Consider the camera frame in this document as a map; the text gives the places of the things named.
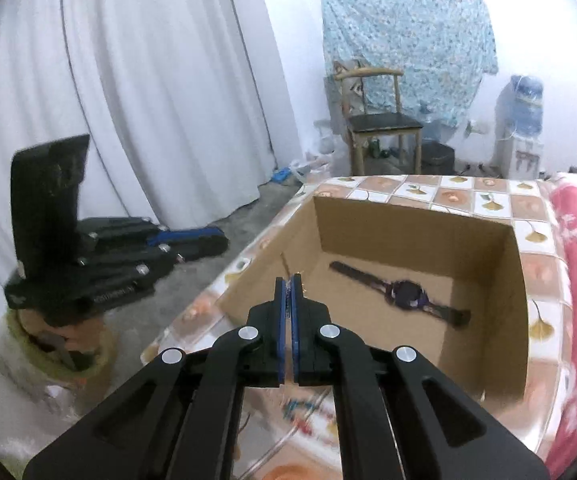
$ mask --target watch face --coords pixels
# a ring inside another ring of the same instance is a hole
[[[420,301],[424,295],[423,289],[417,283],[409,280],[404,280],[393,286],[392,295],[395,298],[395,304],[400,308],[415,310],[423,306]]]

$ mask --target wooden chair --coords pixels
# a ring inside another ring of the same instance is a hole
[[[380,75],[392,75],[395,80],[396,113],[367,113],[364,77]],[[402,70],[377,67],[355,68],[334,75],[335,81],[341,82],[341,108],[347,123],[350,138],[353,142],[353,152],[355,153],[354,166],[355,173],[357,174],[364,174],[363,141],[366,137],[376,135],[396,135],[399,137],[399,164],[402,166],[405,163],[403,156],[403,136],[415,135],[415,174],[421,174],[421,129],[423,125],[412,117],[408,117],[401,113],[401,97],[399,95],[399,83],[397,78],[402,75],[404,75]],[[361,79],[362,100],[364,104],[363,114],[350,115],[348,92],[345,90],[345,85],[343,84],[343,80],[349,77],[358,77]]]

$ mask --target ceramic tile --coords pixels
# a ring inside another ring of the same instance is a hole
[[[237,259],[231,263],[224,271],[224,282],[226,285],[230,285],[235,282],[248,267],[251,265],[252,258],[247,258],[243,254],[237,257]]]
[[[409,175],[406,177],[406,182],[411,184],[425,184],[426,186],[436,186],[439,184],[439,175]]]
[[[329,178],[326,184],[333,186],[357,187],[365,179],[365,176],[337,176]]]
[[[513,218],[548,221],[546,207],[540,196],[510,195]]]
[[[470,212],[473,210],[473,192],[468,189],[446,189],[440,187],[433,202],[450,210]]]
[[[555,253],[562,259],[566,259],[566,249],[564,248],[564,240],[559,233],[559,227],[555,226],[554,229],[555,236]]]
[[[412,184],[406,181],[404,184],[398,187],[393,196],[411,198],[413,200],[419,200],[421,202],[430,202],[431,200],[433,200],[436,191],[437,191],[436,187],[424,186],[423,184]]]
[[[545,199],[548,199],[551,193],[555,190],[555,184],[545,180],[537,180],[537,187]]]
[[[319,184],[304,184],[302,187],[300,187],[299,191],[295,193],[291,200],[303,202],[303,200],[305,200],[307,196],[315,191],[318,186]]]
[[[443,176],[441,187],[454,187],[457,189],[473,189],[475,179],[472,176]]]
[[[271,225],[264,229],[262,233],[257,236],[249,245],[242,251],[242,256],[246,258],[254,258],[262,252],[273,238],[281,231],[280,225]]]
[[[269,424],[260,412],[243,406],[233,457],[233,477],[241,478],[254,468],[287,434]]]
[[[219,297],[214,291],[205,289],[193,303],[177,316],[171,326],[171,335],[180,348],[188,351],[224,314],[216,306]]]
[[[546,462],[548,453],[553,447],[553,442],[554,440],[543,439],[542,443],[539,445],[539,448],[537,449],[537,456],[541,458],[543,462]]]
[[[561,305],[563,317],[563,341],[561,343],[561,360],[570,364],[572,362],[572,309],[564,304]]]
[[[542,194],[534,180],[509,180],[510,192],[517,195],[541,196]]]
[[[568,266],[561,260],[557,262],[559,267],[559,284],[561,286],[561,300],[567,305],[572,305],[571,277],[568,274]]]
[[[486,405],[497,418],[532,452],[537,451],[555,400],[559,365],[555,362],[530,359],[526,376],[526,391],[521,402]]]
[[[547,222],[514,220],[513,227],[520,252],[555,254],[553,230]]]
[[[332,392],[317,405],[291,437],[297,447],[307,449],[318,459],[337,466],[339,461],[339,434]]]
[[[333,186],[332,184],[320,184],[315,190],[315,196],[330,196],[333,198],[346,198],[350,193],[350,187],[355,186]]]
[[[475,189],[479,191],[508,192],[507,181],[501,178],[475,178]]]
[[[286,225],[301,205],[302,203],[299,200],[291,200],[288,202],[283,208],[281,208],[275,218],[273,218],[273,224]]]
[[[526,293],[537,299],[561,298],[559,260],[549,254],[520,253]]]
[[[289,439],[267,462],[260,466],[246,480],[342,480],[341,461],[339,466],[328,465],[319,457],[305,450]]]
[[[479,215],[473,215],[475,218],[481,218],[483,220],[488,220],[490,222],[497,222],[498,224],[504,224],[504,225],[509,225],[512,226],[513,225],[513,221],[510,218],[495,218],[492,216],[479,216]]]
[[[228,290],[228,284],[224,281],[223,273],[216,277],[215,281],[211,283],[211,287],[218,296],[221,296]]]
[[[139,356],[143,365],[149,364],[149,362],[151,362],[153,359],[155,359],[155,357],[157,357],[160,354],[161,339],[163,339],[162,334],[160,334],[160,336],[155,341],[150,343],[149,346],[144,348],[141,355]]]
[[[246,388],[244,404],[263,413],[269,424],[288,432],[307,418],[308,407],[319,405],[329,389],[301,388],[289,381],[278,388]]]
[[[557,221],[557,215],[555,214],[555,209],[553,209],[553,204],[549,200],[543,200],[543,204],[546,208],[546,215],[548,216],[548,221],[553,225],[559,225]]]
[[[559,361],[563,341],[561,304],[554,301],[528,301],[530,358]]]
[[[326,166],[314,168],[305,175],[306,184],[314,186],[326,182],[331,176],[331,171]]]
[[[388,203],[405,207],[414,207],[417,209],[428,209],[428,202],[421,202],[420,200],[413,200],[411,198],[404,198],[396,195],[390,197]]]
[[[559,368],[559,381],[557,383],[557,391],[555,393],[555,402],[553,402],[553,410],[551,412],[548,425],[543,437],[546,440],[555,440],[559,424],[561,423],[561,412],[564,408],[564,402],[567,398],[567,390],[570,379],[570,371],[568,367]]]
[[[510,201],[506,193],[475,192],[474,213],[492,218],[510,218]]]
[[[233,328],[235,328],[233,322],[226,316],[222,317],[222,319],[217,321],[208,332],[201,336],[201,338],[188,349],[188,352],[199,352],[200,350],[211,348],[215,341],[217,341],[217,338],[221,337]]]
[[[437,204],[431,204],[430,210],[431,211],[441,211],[442,213],[450,213],[453,215],[460,215],[460,216],[473,216],[473,214],[468,212],[468,211],[462,211],[460,209],[453,209],[451,207],[446,207],[444,205],[437,205]]]
[[[379,202],[382,204],[388,202],[387,194],[366,191],[364,189],[354,189],[353,192],[348,195],[348,198],[353,200],[369,200],[370,202]]]
[[[383,178],[390,178],[391,180],[396,180],[397,182],[403,182],[406,180],[408,175],[381,175]]]
[[[368,176],[361,184],[359,184],[358,189],[366,189],[367,191],[376,191],[390,194],[400,185],[401,181],[393,180],[392,178],[385,178],[383,176]]]

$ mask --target blue gripper pad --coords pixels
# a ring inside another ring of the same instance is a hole
[[[280,297],[280,336],[278,337],[278,377],[280,378],[280,384],[284,384],[284,378],[286,377],[286,316],[288,311],[286,310],[286,301],[288,300],[288,290],[286,288],[286,281],[282,280],[282,290]]]
[[[293,377],[297,382],[297,378],[299,377],[299,324],[297,322],[297,301],[295,298],[296,290],[297,287],[295,286],[295,275],[292,275],[290,278],[287,296],[290,301],[291,343],[293,346]]]

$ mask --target concrete floor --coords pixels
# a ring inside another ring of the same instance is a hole
[[[118,336],[114,386],[124,383],[139,370],[142,350],[252,242],[298,189],[297,185],[282,186],[273,182],[260,186],[259,200],[214,222],[230,240],[224,254],[177,266],[159,280],[153,297],[107,314],[107,324]]]

